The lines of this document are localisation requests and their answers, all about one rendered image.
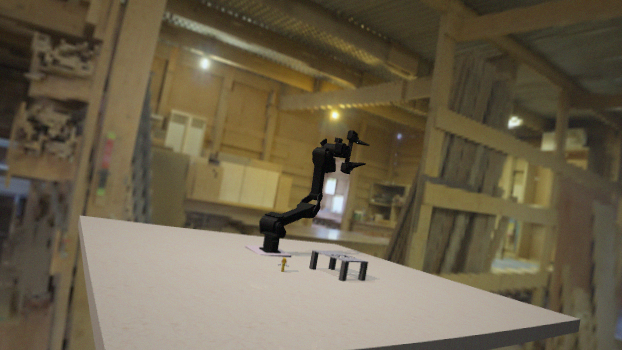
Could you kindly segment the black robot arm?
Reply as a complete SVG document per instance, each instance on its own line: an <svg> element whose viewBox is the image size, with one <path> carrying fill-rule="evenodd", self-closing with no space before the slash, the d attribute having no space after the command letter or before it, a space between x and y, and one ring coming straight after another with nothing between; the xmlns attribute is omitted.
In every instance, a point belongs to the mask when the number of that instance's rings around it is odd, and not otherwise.
<svg viewBox="0 0 622 350"><path fill-rule="evenodd" d="M335 138L336 144L333 153L344 157L342 151L346 143L342 143L342 141L343 139L341 138ZM260 219L260 234L264 234L263 247L259 247L262 251L281 253L278 251L278 245L279 238L283 239L286 235L284 226L302 218L314 218L320 210L320 201L323 197L324 174L336 171L336 158L333 158L332 155L334 144L327 143L327 139L322 140L320 144L322 148L316 147L312 152L314 173L309 195L301 200L296 209L282 214L269 212ZM311 200L317 200L317 204L309 204Z"/></svg>

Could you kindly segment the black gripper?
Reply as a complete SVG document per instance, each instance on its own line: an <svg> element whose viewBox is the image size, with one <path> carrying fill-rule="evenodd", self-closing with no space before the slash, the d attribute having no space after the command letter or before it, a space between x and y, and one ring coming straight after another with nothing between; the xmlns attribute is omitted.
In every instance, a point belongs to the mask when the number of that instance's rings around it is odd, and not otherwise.
<svg viewBox="0 0 622 350"><path fill-rule="evenodd" d="M344 157L338 156L336 154L334 154L334 149L335 149L335 144L332 148L332 155L333 157L340 157L340 158L345 158L345 163L341 164L341 172L345 173L345 174L350 174L350 172L358 167L358 166L362 166L362 165L366 165L366 163L358 163L358 162L349 162L350 161L350 156L351 156L351 151L352 151L352 146L353 146L353 142L357 143L357 144L361 144L361 145L366 145L366 146L370 146L369 144L359 140L358 137L358 133L356 133L354 130L350 130L348 131L348 135L347 135L347 139L349 140L349 144L345 145L343 147L343 151L342 154Z"/></svg>

